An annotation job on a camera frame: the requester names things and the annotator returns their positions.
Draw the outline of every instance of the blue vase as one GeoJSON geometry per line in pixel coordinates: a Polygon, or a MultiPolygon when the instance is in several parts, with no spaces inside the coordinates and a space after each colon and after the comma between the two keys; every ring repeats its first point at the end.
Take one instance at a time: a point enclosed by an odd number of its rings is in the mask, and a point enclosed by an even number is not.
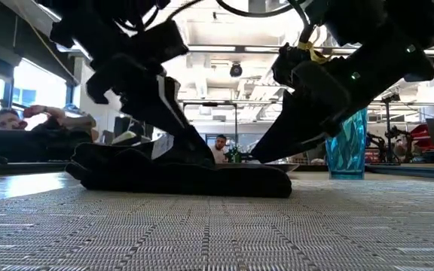
{"type": "Polygon", "coordinates": [[[342,131],[326,139],[329,176],[338,180],[363,179],[365,173],[367,109],[343,122],[342,131]]]}

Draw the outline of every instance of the gray carpet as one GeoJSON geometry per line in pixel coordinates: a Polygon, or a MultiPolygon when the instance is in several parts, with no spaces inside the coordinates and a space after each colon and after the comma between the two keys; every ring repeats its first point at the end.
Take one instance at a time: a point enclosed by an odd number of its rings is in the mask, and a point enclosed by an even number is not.
{"type": "Polygon", "coordinates": [[[434,183],[296,181],[291,199],[0,199],[0,270],[434,271],[434,183]]]}

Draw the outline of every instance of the cable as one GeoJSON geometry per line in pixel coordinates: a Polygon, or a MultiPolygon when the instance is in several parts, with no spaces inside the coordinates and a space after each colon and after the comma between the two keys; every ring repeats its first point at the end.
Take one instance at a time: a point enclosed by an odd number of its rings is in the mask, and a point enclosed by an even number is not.
{"type": "Polygon", "coordinates": [[[158,15],[158,8],[155,7],[154,13],[150,16],[150,18],[148,18],[148,21],[145,22],[144,27],[145,28],[149,27],[155,21],[157,15],[158,15]]]}
{"type": "Polygon", "coordinates": [[[268,18],[268,17],[274,17],[279,14],[283,14],[287,11],[290,11],[292,9],[291,5],[285,5],[281,8],[276,9],[275,11],[269,11],[269,12],[263,12],[263,13],[253,13],[253,12],[245,12],[238,10],[236,8],[231,7],[230,5],[227,5],[223,0],[216,0],[217,3],[226,11],[236,14],[238,16],[242,17],[248,17],[248,18],[268,18]]]}
{"type": "Polygon", "coordinates": [[[299,14],[299,17],[302,20],[302,23],[304,24],[304,29],[306,29],[309,26],[309,21],[307,20],[305,12],[302,10],[301,5],[296,0],[288,0],[287,1],[289,5],[291,5],[294,10],[299,14]]]}
{"type": "Polygon", "coordinates": [[[193,5],[195,5],[195,4],[197,4],[198,2],[201,2],[201,1],[203,1],[203,0],[192,0],[192,1],[190,1],[190,2],[187,2],[187,3],[183,4],[183,5],[181,5],[179,8],[177,8],[174,12],[172,12],[172,13],[167,17],[167,21],[173,20],[173,18],[174,18],[177,14],[181,13],[182,11],[186,10],[187,8],[193,6],[193,5]]]}
{"type": "Polygon", "coordinates": [[[58,59],[58,56],[51,50],[51,48],[48,46],[48,44],[46,44],[46,42],[44,42],[44,39],[38,33],[38,30],[36,30],[36,28],[29,22],[28,17],[26,16],[26,13],[23,12],[23,9],[21,8],[21,6],[20,6],[20,4],[18,3],[17,0],[14,1],[14,4],[16,5],[16,8],[20,12],[20,14],[23,15],[23,19],[29,24],[29,26],[31,27],[32,31],[38,36],[38,38],[41,41],[41,43],[46,47],[46,49],[50,52],[50,54],[58,62],[58,64],[60,64],[61,68],[63,68],[65,70],[65,72],[73,78],[73,80],[75,81],[75,83],[77,85],[79,85],[80,81],[65,67],[65,65],[60,61],[60,59],[58,59]]]}

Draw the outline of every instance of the metal frame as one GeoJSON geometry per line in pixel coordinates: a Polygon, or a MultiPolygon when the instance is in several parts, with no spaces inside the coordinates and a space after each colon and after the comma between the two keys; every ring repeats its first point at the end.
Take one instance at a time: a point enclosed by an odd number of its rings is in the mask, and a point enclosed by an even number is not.
{"type": "Polygon", "coordinates": [[[185,114],[185,106],[187,105],[203,105],[208,107],[219,107],[220,105],[232,105],[235,111],[235,143],[239,143],[239,133],[237,128],[237,103],[231,101],[224,102],[183,102],[182,111],[185,114]]]}
{"type": "Polygon", "coordinates": [[[377,174],[434,178],[434,167],[366,165],[365,170],[377,174]]]}

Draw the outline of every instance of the red object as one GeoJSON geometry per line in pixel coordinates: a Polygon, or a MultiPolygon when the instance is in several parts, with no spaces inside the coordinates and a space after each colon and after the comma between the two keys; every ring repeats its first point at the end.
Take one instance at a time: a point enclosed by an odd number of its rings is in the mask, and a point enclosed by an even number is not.
{"type": "Polygon", "coordinates": [[[379,163],[380,151],[377,148],[366,148],[365,163],[379,163]]]}
{"type": "Polygon", "coordinates": [[[416,128],[411,131],[411,136],[413,137],[413,141],[416,142],[414,144],[423,151],[434,150],[434,144],[429,137],[427,124],[424,123],[416,126],[416,128]]]}

